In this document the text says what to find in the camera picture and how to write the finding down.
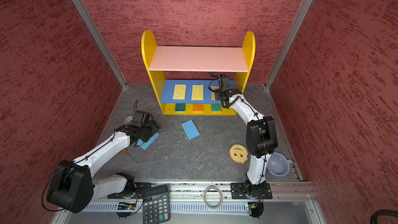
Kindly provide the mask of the yellow smiley face sponge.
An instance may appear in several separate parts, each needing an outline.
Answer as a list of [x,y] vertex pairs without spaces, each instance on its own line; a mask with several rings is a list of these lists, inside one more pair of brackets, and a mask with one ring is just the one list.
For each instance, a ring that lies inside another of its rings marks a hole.
[[248,160],[248,151],[247,149],[240,144],[235,144],[230,148],[230,158],[239,164],[244,164]]

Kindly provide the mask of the black desk calculator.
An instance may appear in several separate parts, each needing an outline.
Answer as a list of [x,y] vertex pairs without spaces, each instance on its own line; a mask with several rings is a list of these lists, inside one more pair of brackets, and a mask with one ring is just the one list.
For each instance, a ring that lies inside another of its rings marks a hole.
[[167,185],[143,191],[143,224],[163,224],[170,220],[170,199]]

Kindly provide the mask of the orange sponge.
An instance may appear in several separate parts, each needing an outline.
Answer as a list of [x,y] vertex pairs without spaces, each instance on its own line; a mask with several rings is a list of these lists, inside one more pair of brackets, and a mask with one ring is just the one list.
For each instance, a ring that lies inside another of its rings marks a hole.
[[203,104],[193,104],[193,112],[194,113],[201,113],[204,111],[204,105]]

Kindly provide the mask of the left small circuit board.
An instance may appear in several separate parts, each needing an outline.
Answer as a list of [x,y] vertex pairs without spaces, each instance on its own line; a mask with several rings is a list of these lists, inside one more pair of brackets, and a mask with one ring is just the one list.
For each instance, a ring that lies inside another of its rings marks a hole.
[[136,203],[119,202],[117,205],[117,211],[134,211],[136,206]]

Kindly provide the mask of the bright green sponge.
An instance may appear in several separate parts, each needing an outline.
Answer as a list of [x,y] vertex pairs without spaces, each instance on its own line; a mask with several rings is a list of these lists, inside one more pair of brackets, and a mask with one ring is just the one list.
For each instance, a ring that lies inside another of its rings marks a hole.
[[222,111],[221,109],[222,109],[222,107],[221,107],[220,104],[212,104],[212,105],[211,105],[211,111],[212,111],[213,113],[221,112],[221,111]]

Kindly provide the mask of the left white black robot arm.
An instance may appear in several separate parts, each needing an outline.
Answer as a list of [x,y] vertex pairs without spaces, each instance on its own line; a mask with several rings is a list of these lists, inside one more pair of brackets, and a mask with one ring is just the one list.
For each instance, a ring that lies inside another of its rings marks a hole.
[[78,213],[92,200],[102,197],[137,197],[138,189],[133,176],[117,173],[110,177],[94,178],[94,175],[119,152],[136,145],[138,141],[148,142],[159,129],[154,120],[147,124],[122,125],[114,129],[113,134],[99,147],[72,161],[58,163],[41,200]]

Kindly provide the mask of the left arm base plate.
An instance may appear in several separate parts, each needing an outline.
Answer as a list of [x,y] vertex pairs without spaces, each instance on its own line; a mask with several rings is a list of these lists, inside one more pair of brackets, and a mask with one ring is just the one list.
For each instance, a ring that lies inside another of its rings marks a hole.
[[141,182],[134,183],[134,191],[132,193],[120,192],[114,193],[107,196],[108,199],[136,199],[137,195],[141,195],[144,190],[150,188],[152,183]]

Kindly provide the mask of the small circuit board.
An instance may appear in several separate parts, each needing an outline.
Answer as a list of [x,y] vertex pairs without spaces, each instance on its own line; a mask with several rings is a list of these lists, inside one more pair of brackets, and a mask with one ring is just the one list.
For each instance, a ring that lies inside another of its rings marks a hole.
[[248,203],[247,207],[248,207],[248,209],[250,211],[254,211],[254,210],[261,211],[261,210],[264,209],[264,205],[263,205],[262,202],[260,202],[260,203]]
[[136,206],[136,203],[119,202],[117,205],[117,211],[134,211]]

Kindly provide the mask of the yellow pink blue shelf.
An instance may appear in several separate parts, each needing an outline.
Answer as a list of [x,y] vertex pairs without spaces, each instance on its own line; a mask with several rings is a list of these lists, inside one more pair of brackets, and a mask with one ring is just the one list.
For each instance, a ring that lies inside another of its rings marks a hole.
[[[256,39],[252,31],[246,33],[242,47],[186,47],[159,46],[150,30],[144,31],[141,41],[143,61],[148,72],[154,93],[164,115],[210,115],[235,116],[232,108],[222,108],[213,113],[212,104],[221,104],[211,100],[208,87],[218,86],[215,78],[200,80],[199,72],[233,73],[231,83],[234,88],[244,92],[254,63]],[[176,84],[187,85],[186,98],[173,100]],[[204,85],[204,99],[191,99],[192,86]],[[185,104],[186,111],[175,112],[175,104]],[[193,112],[193,104],[203,104],[204,111]]]

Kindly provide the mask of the tan yellow sponge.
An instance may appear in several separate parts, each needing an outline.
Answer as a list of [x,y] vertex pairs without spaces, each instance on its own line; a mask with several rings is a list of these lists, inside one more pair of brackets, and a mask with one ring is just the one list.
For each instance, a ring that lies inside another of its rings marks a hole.
[[219,101],[219,86],[211,86],[211,100],[212,101]]

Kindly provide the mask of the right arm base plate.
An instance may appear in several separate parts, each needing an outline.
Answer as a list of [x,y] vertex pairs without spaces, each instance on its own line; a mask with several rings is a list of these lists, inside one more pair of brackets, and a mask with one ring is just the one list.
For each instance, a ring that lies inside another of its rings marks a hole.
[[231,183],[232,199],[270,200],[273,198],[270,184],[263,182],[252,185],[250,181],[244,183]]

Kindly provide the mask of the right small circuit board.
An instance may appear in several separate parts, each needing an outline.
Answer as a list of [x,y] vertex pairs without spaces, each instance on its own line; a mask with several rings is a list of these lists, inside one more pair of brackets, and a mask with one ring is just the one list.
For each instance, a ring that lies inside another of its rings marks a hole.
[[247,207],[248,207],[248,209],[250,211],[254,211],[254,210],[261,211],[261,210],[264,209],[264,205],[263,205],[262,202],[260,202],[260,203],[248,203]]

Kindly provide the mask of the blue sponge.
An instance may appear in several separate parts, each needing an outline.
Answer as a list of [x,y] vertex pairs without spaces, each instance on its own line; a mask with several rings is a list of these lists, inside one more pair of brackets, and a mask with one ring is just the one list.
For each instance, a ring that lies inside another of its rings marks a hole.
[[143,150],[146,150],[157,138],[159,137],[158,133],[155,133],[147,142],[143,142],[142,140],[138,140],[137,146]]
[[188,140],[192,140],[200,135],[197,127],[195,126],[193,120],[189,120],[181,124]]

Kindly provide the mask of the clear tape roll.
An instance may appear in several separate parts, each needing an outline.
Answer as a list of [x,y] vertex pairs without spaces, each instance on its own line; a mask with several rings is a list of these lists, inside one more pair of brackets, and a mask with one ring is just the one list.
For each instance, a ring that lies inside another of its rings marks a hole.
[[130,125],[132,121],[133,121],[133,116],[128,116],[124,119],[123,125]]

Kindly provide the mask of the dark green scouring sponge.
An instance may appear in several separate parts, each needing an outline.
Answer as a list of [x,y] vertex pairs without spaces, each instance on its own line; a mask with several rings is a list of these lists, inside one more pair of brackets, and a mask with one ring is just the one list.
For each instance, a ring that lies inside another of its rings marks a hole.
[[185,104],[175,104],[175,112],[176,113],[181,113],[186,111],[186,105]]

